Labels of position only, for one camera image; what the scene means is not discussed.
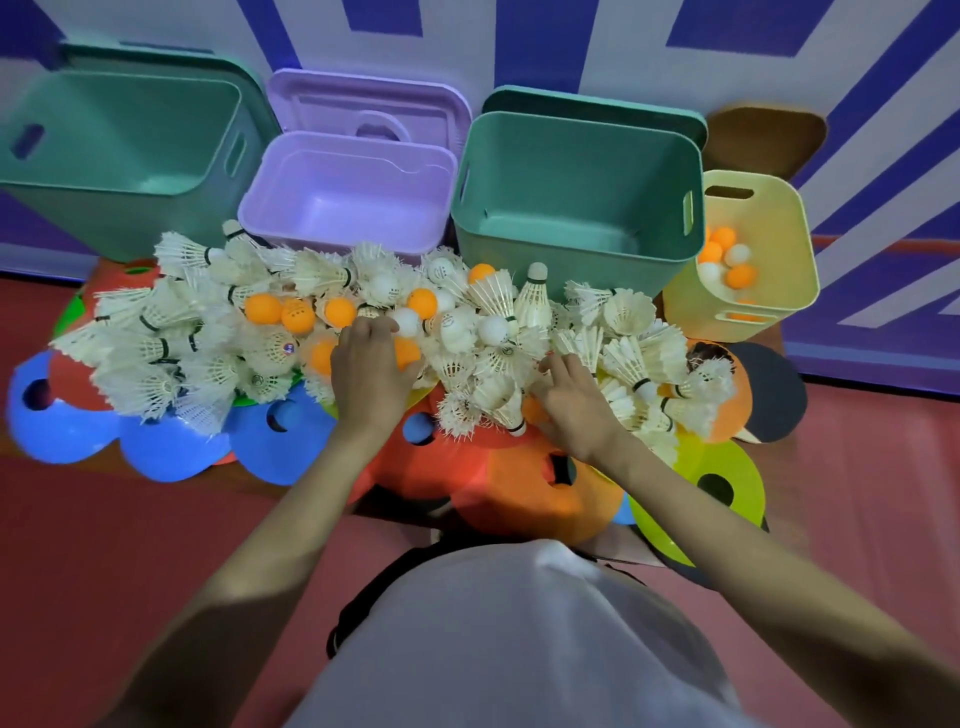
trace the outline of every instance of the person's right arm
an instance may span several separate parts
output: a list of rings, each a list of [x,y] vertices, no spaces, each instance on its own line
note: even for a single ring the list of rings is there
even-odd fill
[[[839,580],[664,465],[623,428],[575,355],[534,386],[545,434],[643,505],[716,590],[854,726],[956,725],[960,676]]]

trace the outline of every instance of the green lid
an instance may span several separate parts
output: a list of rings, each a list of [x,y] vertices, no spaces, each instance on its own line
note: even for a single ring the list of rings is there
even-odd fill
[[[696,111],[633,104],[629,101],[546,91],[519,85],[495,88],[484,102],[482,113],[513,111],[535,116],[559,116],[601,124],[656,129],[681,134],[701,150],[707,144],[707,119]]]
[[[202,51],[66,42],[60,45],[60,53],[64,65],[75,70],[227,81],[240,90],[241,103],[250,112],[264,148],[280,135],[280,126],[267,101],[263,84],[236,61]]]

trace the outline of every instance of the bin lid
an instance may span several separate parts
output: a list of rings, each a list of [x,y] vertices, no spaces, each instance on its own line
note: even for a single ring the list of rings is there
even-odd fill
[[[464,151],[472,114],[455,88],[345,73],[283,68],[267,98],[285,132],[387,138]]]
[[[280,126],[255,74],[236,61],[204,51],[144,46],[106,46],[84,43],[60,45],[64,65],[72,70],[227,81],[240,90],[241,103],[250,112],[266,147],[280,135]]]
[[[513,111],[536,116],[559,116],[601,124],[619,124],[681,134],[703,151],[707,144],[707,119],[696,111],[655,107],[629,101],[503,85],[484,102],[482,113]]]

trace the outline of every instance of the red floor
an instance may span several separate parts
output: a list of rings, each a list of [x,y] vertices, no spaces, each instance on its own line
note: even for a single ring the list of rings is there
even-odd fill
[[[70,293],[0,279],[4,381],[43,345]],[[958,446],[958,405],[826,387],[810,387],[799,430],[817,475],[801,498],[814,559],[960,664]],[[0,725],[94,718],[270,506],[0,456]],[[237,725],[282,724],[323,668],[342,605],[425,538],[419,529],[344,519]],[[843,725],[718,595],[667,570],[636,573],[704,629],[751,715],[777,728]]]

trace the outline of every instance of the white t-shirt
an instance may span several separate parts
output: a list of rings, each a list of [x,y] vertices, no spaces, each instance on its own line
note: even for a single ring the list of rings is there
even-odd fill
[[[401,576],[287,728],[758,726],[673,605],[556,541]]]

